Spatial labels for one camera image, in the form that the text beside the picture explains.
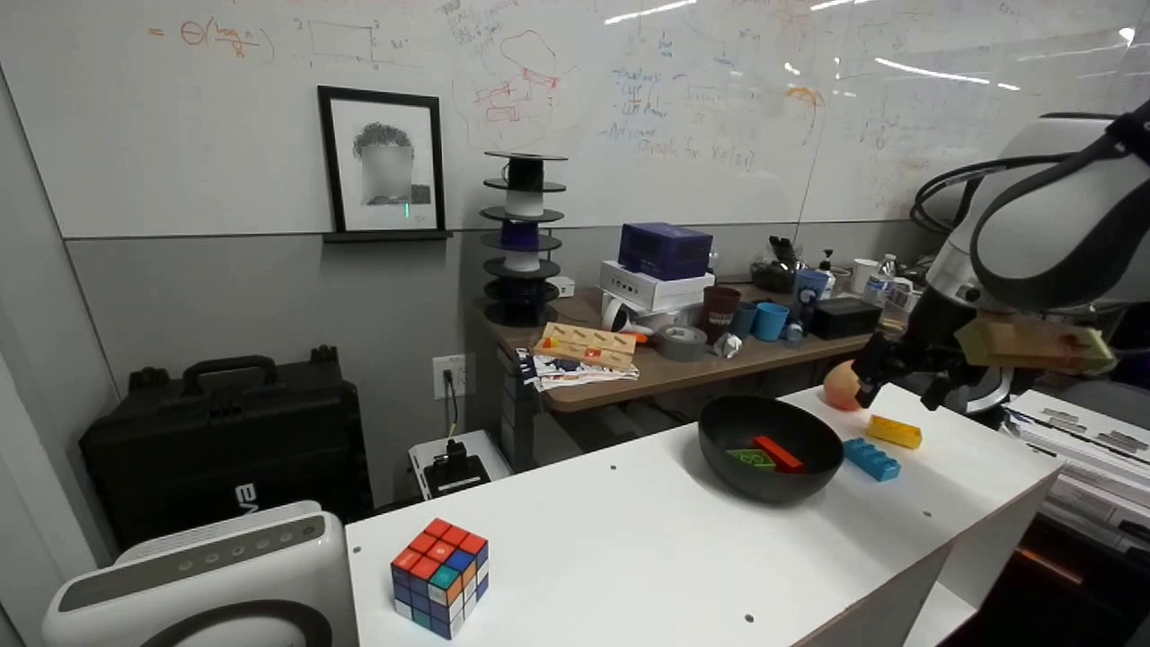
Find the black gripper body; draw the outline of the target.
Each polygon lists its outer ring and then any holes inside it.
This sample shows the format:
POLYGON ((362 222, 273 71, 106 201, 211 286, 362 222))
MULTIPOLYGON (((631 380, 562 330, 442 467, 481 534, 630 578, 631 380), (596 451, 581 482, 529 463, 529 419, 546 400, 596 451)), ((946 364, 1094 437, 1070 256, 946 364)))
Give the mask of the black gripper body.
POLYGON ((961 350, 961 330, 975 320, 967 306, 922 291, 892 337, 888 376, 911 388, 927 411, 997 411, 1011 400, 1015 373, 975 367, 961 350))

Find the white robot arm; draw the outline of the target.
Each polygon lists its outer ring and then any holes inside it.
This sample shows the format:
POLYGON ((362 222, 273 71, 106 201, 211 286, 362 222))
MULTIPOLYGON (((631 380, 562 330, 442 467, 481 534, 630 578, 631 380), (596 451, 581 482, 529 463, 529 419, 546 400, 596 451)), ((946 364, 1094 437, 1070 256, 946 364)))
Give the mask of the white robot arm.
POLYGON ((989 411, 1037 373, 1106 373, 1115 352, 1078 318, 1145 302, 1150 108, 1044 111, 999 158, 931 177, 911 217, 952 183, 952 228, 906 326, 852 364, 856 403, 908 373, 927 411, 975 383, 970 411, 989 411))

